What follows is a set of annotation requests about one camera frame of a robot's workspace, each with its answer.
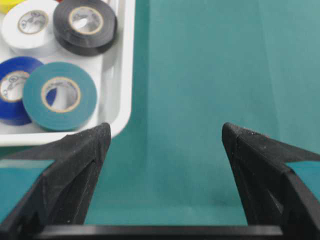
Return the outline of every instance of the tape roll core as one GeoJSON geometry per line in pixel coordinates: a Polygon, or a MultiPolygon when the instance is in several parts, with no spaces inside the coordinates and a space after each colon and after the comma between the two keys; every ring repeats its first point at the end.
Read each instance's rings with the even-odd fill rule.
{"type": "Polygon", "coordinates": [[[57,76],[48,80],[42,87],[41,98],[43,104],[51,111],[56,113],[67,113],[78,107],[81,100],[81,90],[78,84],[70,78],[57,76]],[[55,105],[50,105],[47,101],[47,96],[53,89],[65,88],[71,90],[68,92],[67,103],[63,109],[55,107],[55,105]]]}
{"type": "Polygon", "coordinates": [[[92,7],[80,6],[69,14],[69,24],[76,32],[83,35],[93,35],[101,31],[104,19],[92,7]]]}
{"type": "Polygon", "coordinates": [[[36,34],[45,29],[49,17],[42,10],[32,10],[24,14],[18,21],[18,29],[23,34],[36,34]]]}
{"type": "Polygon", "coordinates": [[[8,103],[20,101],[29,76],[29,73],[22,70],[8,73],[0,80],[0,97],[8,103]]]}

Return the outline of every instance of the electrical tape roll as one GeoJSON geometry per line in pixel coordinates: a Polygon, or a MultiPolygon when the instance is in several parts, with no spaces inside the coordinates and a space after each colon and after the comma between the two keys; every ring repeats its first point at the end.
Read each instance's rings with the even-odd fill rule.
{"type": "Polygon", "coordinates": [[[15,5],[22,3],[24,0],[0,0],[0,12],[6,14],[15,5]]]}
{"type": "Polygon", "coordinates": [[[32,57],[15,57],[0,64],[1,122],[16,126],[31,123],[22,101],[23,85],[29,75],[42,65],[32,57]]]}
{"type": "Polygon", "coordinates": [[[2,37],[18,55],[46,57],[60,47],[53,32],[55,0],[27,0],[12,8],[2,22],[2,37]]]}
{"type": "Polygon", "coordinates": [[[80,67],[53,62],[37,68],[23,89],[23,104],[30,118],[50,131],[69,131],[84,125],[93,114],[97,104],[95,83],[80,67]],[[56,89],[56,98],[49,106],[46,93],[56,89]],[[64,90],[72,90],[72,96],[62,99],[65,108],[56,108],[64,90]]]}
{"type": "Polygon", "coordinates": [[[53,28],[56,39],[66,50],[95,56],[113,44],[117,17],[101,0],[65,0],[54,11],[53,28]]]}

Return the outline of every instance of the black plastic part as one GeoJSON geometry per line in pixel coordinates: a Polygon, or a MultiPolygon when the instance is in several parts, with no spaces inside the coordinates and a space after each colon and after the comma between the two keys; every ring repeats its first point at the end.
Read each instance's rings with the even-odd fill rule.
{"type": "Polygon", "coordinates": [[[110,141],[110,126],[103,123],[7,156],[55,162],[0,224],[0,239],[17,239],[49,224],[83,224],[110,141]]]}
{"type": "Polygon", "coordinates": [[[284,240],[278,226],[47,226],[34,240],[284,240]]]}
{"type": "Polygon", "coordinates": [[[222,141],[251,225],[280,225],[304,239],[320,239],[320,204],[288,162],[320,155],[226,123],[222,141]]]}

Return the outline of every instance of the teal surface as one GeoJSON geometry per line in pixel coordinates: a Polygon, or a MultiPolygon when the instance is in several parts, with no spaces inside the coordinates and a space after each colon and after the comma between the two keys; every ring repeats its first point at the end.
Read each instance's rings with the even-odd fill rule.
{"type": "Polygon", "coordinates": [[[0,160],[0,223],[54,160],[0,160]]]}
{"type": "Polygon", "coordinates": [[[222,125],[319,151],[320,2],[136,5],[132,116],[86,223],[247,224],[222,125]]]}
{"type": "Polygon", "coordinates": [[[0,159],[2,159],[3,157],[5,157],[7,155],[18,153],[18,152],[27,150],[29,148],[30,148],[30,146],[0,147],[0,159]]]}
{"type": "Polygon", "coordinates": [[[299,176],[302,182],[309,188],[316,199],[320,202],[320,162],[299,161],[287,163],[299,176]]]}

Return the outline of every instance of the white tape roll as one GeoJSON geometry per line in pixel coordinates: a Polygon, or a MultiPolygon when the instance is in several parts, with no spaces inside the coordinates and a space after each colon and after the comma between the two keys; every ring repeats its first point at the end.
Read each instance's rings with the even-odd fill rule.
{"type": "Polygon", "coordinates": [[[59,48],[53,32],[55,0],[27,0],[4,17],[2,37],[18,55],[45,57],[59,48]]]}

